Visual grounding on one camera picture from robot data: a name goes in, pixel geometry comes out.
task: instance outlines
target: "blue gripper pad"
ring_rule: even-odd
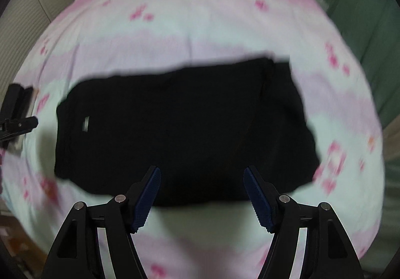
[[[244,170],[243,182],[260,225],[273,233],[272,208],[249,167]]]
[[[139,227],[143,227],[145,225],[147,216],[149,215],[150,208],[153,205],[160,185],[161,171],[158,167],[156,167],[151,174],[145,188],[143,189],[141,196],[137,200],[133,215],[133,223],[131,226],[133,233],[136,233]]]

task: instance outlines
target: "black clamp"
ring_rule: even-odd
[[[25,118],[33,96],[33,88],[10,84],[0,109],[0,147],[7,148],[10,140],[31,132],[38,126],[36,117]]]
[[[264,182],[253,166],[246,168],[243,181],[260,224],[275,234],[258,279],[289,279],[301,227],[307,228],[307,241],[300,279],[364,278],[350,239],[328,203],[298,204]],[[147,279],[131,234],[144,226],[160,184],[161,172],[152,166],[126,195],[104,205],[75,203],[55,238],[41,279],[105,279],[97,228],[106,230],[115,277]]]
[[[0,142],[31,132],[38,126],[36,117],[0,121]]]
[[[147,279],[131,234],[144,226],[160,184],[161,172],[151,166],[125,195],[104,205],[75,203],[55,238],[41,279],[105,279],[97,228],[106,230],[116,278]]]
[[[243,181],[260,224],[275,233],[258,279],[289,279],[300,228],[307,228],[300,279],[364,278],[353,245],[329,203],[298,204],[280,195],[254,166],[245,170]]]

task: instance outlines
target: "bed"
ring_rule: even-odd
[[[20,154],[1,152],[2,197],[44,251],[75,202],[110,199],[54,177],[55,111],[76,83],[263,54],[289,58],[321,160],[313,183],[291,196],[309,205],[329,202],[357,255],[366,253],[383,205],[381,123],[363,69],[314,0],[197,0],[194,6],[190,0],[75,0],[62,12],[46,7],[45,14],[52,22],[39,24],[14,79],[39,89],[33,108],[39,127]],[[256,278],[271,239],[249,202],[152,208],[133,237],[150,278]],[[304,245],[302,232],[292,278],[299,276]],[[100,247],[112,278],[103,232]]]
[[[363,268],[380,273],[400,247],[400,0],[325,0],[328,15],[349,45],[371,86],[384,129],[385,200],[379,233]]]

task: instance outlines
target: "pink and white bedsheet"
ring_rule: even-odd
[[[40,90],[39,127],[26,136],[21,156],[1,152],[3,198],[48,251],[73,203],[110,199],[54,177],[56,107],[74,84],[260,54],[290,59],[321,158],[313,183],[292,197],[310,205],[328,201],[362,256],[381,218],[381,127],[359,63],[314,0],[76,0],[15,78]],[[133,237],[152,279],[257,278],[271,239],[250,203],[152,208]],[[100,241],[112,278],[103,232]],[[299,277],[304,244],[301,232],[292,278]]]

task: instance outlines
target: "wooden floor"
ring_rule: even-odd
[[[31,278],[40,278],[47,255],[28,237],[15,217],[0,215],[0,237],[10,255],[26,267]]]

